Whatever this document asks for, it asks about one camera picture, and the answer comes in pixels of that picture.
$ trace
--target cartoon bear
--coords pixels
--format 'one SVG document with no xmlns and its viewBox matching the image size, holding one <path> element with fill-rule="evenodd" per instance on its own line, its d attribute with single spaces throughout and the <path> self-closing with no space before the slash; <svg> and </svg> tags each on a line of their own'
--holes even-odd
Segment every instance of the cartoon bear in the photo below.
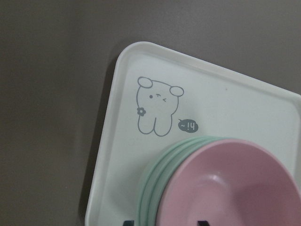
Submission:
<svg viewBox="0 0 301 226">
<path fill-rule="evenodd" d="M 139 77 L 138 84 L 138 129 L 143 134 L 154 131 L 156 135 L 163 137 L 172 127 L 172 115 L 178 109 L 179 97 L 184 94 L 184 90 L 179 86 L 145 77 Z"/>
</svg>

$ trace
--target tray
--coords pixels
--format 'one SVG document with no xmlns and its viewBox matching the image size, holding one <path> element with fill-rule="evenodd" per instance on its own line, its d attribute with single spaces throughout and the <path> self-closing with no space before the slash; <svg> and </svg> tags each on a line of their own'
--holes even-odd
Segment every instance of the tray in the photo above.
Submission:
<svg viewBox="0 0 301 226">
<path fill-rule="evenodd" d="M 135 220 L 147 163 L 194 136 L 255 142 L 301 188 L 300 112 L 298 94 L 153 43 L 128 46 L 116 63 L 85 225 Z"/>
</svg>

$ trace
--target gray table surface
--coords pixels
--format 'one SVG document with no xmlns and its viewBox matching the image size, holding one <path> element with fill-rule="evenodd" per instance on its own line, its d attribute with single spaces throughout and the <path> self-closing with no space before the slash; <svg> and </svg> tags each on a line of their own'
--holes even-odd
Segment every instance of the gray table surface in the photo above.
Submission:
<svg viewBox="0 0 301 226">
<path fill-rule="evenodd" d="M 301 1 L 0 2 L 0 225 L 84 225 L 116 59 L 150 41 L 301 94 Z"/>
</svg>

